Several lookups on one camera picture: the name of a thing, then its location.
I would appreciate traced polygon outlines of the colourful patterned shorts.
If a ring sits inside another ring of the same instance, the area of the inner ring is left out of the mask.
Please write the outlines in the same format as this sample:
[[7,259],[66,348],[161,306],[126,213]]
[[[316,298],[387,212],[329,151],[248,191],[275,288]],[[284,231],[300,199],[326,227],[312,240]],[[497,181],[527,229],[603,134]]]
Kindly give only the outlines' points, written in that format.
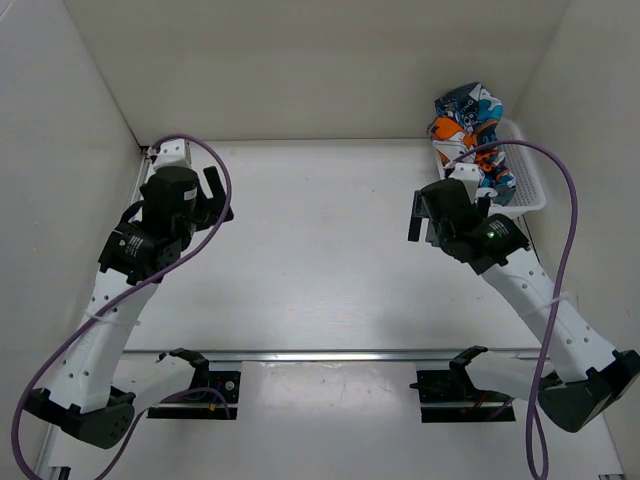
[[506,166],[506,154],[499,146],[496,129],[503,116],[501,100],[479,82],[457,87],[434,101],[435,118],[426,133],[434,143],[445,170],[455,164],[478,167],[478,187],[493,202],[506,206],[516,190],[516,177]]

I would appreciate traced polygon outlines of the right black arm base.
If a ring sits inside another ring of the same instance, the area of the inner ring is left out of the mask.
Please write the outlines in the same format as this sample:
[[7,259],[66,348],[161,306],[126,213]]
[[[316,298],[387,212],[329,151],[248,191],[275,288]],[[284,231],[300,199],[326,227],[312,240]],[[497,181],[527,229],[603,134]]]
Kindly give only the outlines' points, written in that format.
[[503,393],[476,388],[466,372],[472,361],[488,352],[472,346],[456,355],[448,369],[417,370],[409,388],[418,393],[423,424],[514,422],[513,400]]

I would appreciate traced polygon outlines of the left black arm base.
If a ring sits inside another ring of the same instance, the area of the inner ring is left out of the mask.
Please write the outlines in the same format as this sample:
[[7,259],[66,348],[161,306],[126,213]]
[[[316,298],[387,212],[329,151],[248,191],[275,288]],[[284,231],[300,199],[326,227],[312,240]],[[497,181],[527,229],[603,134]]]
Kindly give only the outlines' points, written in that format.
[[241,386],[240,366],[211,364],[203,354],[183,348],[159,355],[186,361],[193,370],[189,393],[163,401],[147,410],[149,419],[236,420]]

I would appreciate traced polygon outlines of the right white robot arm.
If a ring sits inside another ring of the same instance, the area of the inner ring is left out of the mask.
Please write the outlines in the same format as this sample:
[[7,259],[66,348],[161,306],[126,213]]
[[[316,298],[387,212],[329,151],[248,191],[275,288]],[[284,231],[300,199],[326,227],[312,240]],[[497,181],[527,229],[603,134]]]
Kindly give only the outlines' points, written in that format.
[[415,191],[408,238],[425,240],[467,264],[493,287],[546,346],[539,381],[535,370],[485,347],[455,357],[449,387],[470,400],[482,390],[535,398],[544,414],[576,433],[616,402],[639,377],[639,355],[619,351],[559,293],[529,241],[509,217],[474,204],[460,180],[445,179]]

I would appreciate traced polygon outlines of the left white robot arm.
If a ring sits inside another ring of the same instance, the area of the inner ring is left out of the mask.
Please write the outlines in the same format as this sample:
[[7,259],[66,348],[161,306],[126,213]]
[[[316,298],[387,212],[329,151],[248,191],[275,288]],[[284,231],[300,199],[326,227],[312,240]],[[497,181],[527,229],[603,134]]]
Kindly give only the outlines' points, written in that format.
[[134,377],[116,370],[131,333],[166,273],[191,254],[195,233],[233,218],[216,167],[159,168],[141,186],[100,254],[94,290],[79,337],[44,387],[31,390],[30,414],[71,437],[104,450],[114,447],[144,409],[181,393],[206,395],[209,365],[196,351],[177,348],[142,366]]

